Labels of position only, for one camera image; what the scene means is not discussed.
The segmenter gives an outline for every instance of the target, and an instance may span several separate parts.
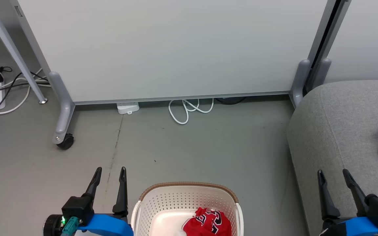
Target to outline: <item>gray sofa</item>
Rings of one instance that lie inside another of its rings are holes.
[[[342,169],[365,194],[378,195],[378,81],[315,88],[295,110],[287,136],[310,235],[319,235],[323,222],[319,169],[343,217],[356,216],[357,209]]]

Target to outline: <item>brown basket rim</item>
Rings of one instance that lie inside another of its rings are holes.
[[[199,186],[199,187],[211,187],[211,188],[219,188],[221,190],[226,191],[230,196],[233,198],[235,203],[239,203],[239,199],[237,196],[234,194],[233,191],[231,191],[229,188],[219,185],[219,184],[210,184],[210,183],[203,183],[203,182],[166,182],[166,183],[160,183],[160,184],[154,184],[147,188],[142,194],[141,197],[139,197],[139,200],[142,202],[144,200],[144,197],[146,194],[155,189],[155,188],[160,188],[160,187],[170,187],[170,186]]]

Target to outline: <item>white plastic basket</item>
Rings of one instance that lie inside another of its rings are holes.
[[[198,182],[156,184],[142,193],[134,207],[135,236],[184,236],[183,224],[198,207],[224,212],[232,236],[243,236],[243,213],[236,195],[222,185]]]

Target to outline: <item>teal connector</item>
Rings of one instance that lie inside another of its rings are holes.
[[[61,236],[72,236],[77,231],[79,219],[75,216],[71,217],[65,227],[63,227]]]

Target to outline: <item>whiteboard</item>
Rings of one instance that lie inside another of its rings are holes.
[[[325,83],[378,79],[378,1],[351,1],[327,58]]]
[[[288,91],[326,0],[19,0],[74,102]]]

